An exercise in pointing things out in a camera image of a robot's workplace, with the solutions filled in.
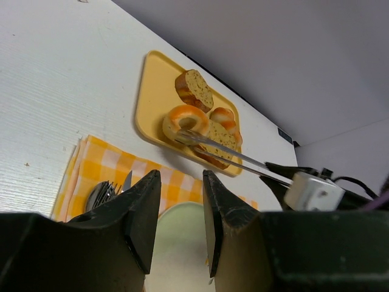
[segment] cable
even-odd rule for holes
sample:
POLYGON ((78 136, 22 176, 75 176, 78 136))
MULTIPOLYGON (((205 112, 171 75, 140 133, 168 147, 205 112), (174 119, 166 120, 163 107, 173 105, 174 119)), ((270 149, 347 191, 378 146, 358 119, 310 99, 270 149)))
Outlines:
POLYGON ((388 177, 386 178, 384 184, 381 187, 381 193, 384 193, 387 190, 389 190, 389 175, 388 175, 388 177))
POLYGON ((350 178, 349 176, 340 176, 336 179, 333 179, 332 181, 334 183, 336 183, 337 181, 340 181, 340 180, 343 180, 343 181, 349 181, 351 183, 354 183, 354 184, 357 184, 358 186, 360 186, 361 188, 363 188, 366 192, 366 194, 372 198, 372 199, 376 199, 378 198, 378 196, 376 195, 376 193, 374 193, 368 186, 366 186, 362 181, 359 181, 358 179, 355 179, 355 178, 350 178))

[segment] white plate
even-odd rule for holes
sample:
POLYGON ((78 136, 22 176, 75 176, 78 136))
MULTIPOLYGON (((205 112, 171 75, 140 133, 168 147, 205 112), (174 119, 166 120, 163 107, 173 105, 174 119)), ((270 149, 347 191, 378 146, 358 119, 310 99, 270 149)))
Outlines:
POLYGON ((204 208, 181 203, 158 219, 146 292, 215 291, 207 265, 204 208))

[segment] food tray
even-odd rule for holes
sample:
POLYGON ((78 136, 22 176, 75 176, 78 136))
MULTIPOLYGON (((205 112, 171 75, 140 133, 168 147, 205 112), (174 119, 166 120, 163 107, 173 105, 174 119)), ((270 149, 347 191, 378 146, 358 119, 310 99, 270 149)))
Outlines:
MULTIPOLYGON (((139 91, 138 105, 136 110, 136 125, 139 131, 149 140, 160 145, 169 147, 173 150, 183 153, 192 160, 202 164, 213 164, 197 157, 188 147, 170 141, 162 132, 162 121, 165 115, 175 106, 185 104, 178 96, 174 87, 175 79, 185 71, 185 69, 170 60, 163 53, 152 50, 148 53, 143 69, 142 83, 139 91)), ((235 115, 235 122, 239 127, 239 114, 234 104, 211 88, 213 94, 214 107, 228 108, 235 115)), ((233 161, 242 164, 240 158, 233 158, 233 161)), ((234 165, 228 166, 225 170, 218 169, 220 172, 236 176, 242 172, 242 169, 234 165)))

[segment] plate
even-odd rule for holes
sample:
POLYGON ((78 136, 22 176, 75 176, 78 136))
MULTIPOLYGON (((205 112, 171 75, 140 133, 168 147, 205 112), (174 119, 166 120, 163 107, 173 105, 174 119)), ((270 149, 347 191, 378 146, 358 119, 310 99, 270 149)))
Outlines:
POLYGON ((185 202, 158 219, 146 292, 215 292, 207 264, 204 208, 185 202))
MULTIPOLYGON (((188 147, 167 139, 162 132, 162 121, 165 115, 175 106, 184 104, 174 87, 175 79, 184 71, 183 67, 170 60, 163 53, 156 50, 148 53, 139 91, 135 116, 136 125, 147 139, 179 151, 195 161, 215 167, 213 164, 196 156, 188 147)), ((232 110, 235 115, 236 125, 240 129, 239 114, 235 105, 212 88, 211 91, 215 104, 213 108, 221 106, 232 110)), ((234 157, 233 161, 242 164, 240 158, 234 157)), ((230 165, 225 170, 219 169, 219 171, 236 176, 242 172, 242 169, 230 165)))

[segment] bread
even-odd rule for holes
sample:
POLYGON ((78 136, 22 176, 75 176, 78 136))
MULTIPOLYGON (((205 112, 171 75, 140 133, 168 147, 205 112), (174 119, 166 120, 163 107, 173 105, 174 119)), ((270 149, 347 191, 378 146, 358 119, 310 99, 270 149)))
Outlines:
POLYGON ((213 108, 213 96, 197 70, 189 70, 176 78, 176 91, 183 102, 207 113, 213 108))
POLYGON ((234 120, 227 120, 225 122, 221 122, 220 124, 229 132, 230 135, 233 135, 236 131, 238 131, 234 120))
POLYGON ((234 121, 233 112, 228 108, 215 108, 211 113, 211 120, 220 123, 236 140, 236 147, 242 146, 242 136, 234 121))
MULTIPOLYGON (((178 138, 178 131, 180 129, 191 129, 203 136, 208 136, 210 120, 203 111, 193 105, 179 105, 164 117, 162 131, 167 138, 175 141, 178 138)), ((187 145, 197 144, 192 140, 182 137, 179 140, 187 145)))
MULTIPOLYGON (((220 123, 216 123, 216 122, 210 120, 210 131, 209 131, 208 138, 217 142, 217 143, 220 143, 226 147, 229 147, 232 150, 236 150, 235 138, 232 135, 230 135, 227 132, 227 130, 220 123)), ((194 148, 200 148, 201 150, 218 155, 222 158, 232 160, 231 154, 229 154, 225 151, 222 151, 220 149, 217 149, 215 147, 209 146, 209 145, 199 144, 199 145, 194 146, 194 148)), ((196 155, 198 155, 202 159, 205 159, 206 161, 212 163, 213 165, 219 167, 220 169, 226 169, 230 165, 230 164, 225 163, 223 161, 220 161, 212 156, 205 155, 205 154, 198 153, 198 152, 195 152, 195 153, 196 153, 196 155)))
POLYGON ((232 110, 228 108, 215 108, 215 110, 211 113, 210 118, 217 123, 223 123, 225 121, 235 119, 232 110))
POLYGON ((236 140, 236 147, 237 147, 237 148, 240 148, 240 146, 242 146, 242 143, 243 143, 243 139, 242 139, 241 132, 236 131, 232 136, 233 136, 233 137, 235 138, 235 140, 236 140))

